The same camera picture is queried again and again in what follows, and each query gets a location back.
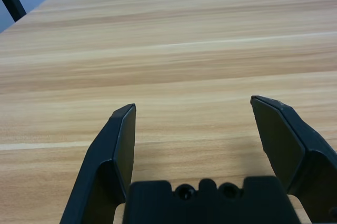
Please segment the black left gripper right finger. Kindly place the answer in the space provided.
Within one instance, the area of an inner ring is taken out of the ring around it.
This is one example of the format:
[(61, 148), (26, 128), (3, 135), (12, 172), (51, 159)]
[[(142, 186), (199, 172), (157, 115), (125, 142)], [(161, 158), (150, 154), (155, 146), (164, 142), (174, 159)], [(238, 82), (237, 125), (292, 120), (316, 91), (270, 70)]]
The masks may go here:
[(254, 95), (263, 150), (287, 194), (300, 201), (313, 223), (336, 222), (336, 151), (296, 111)]

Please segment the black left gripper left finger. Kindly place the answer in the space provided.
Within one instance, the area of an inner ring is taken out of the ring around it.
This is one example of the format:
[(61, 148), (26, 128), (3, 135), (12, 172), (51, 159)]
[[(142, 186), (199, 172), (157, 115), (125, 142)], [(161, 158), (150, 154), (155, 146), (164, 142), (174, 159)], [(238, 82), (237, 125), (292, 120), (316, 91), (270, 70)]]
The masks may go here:
[(135, 122), (135, 104), (110, 116), (86, 152), (61, 223), (113, 223), (131, 183)]

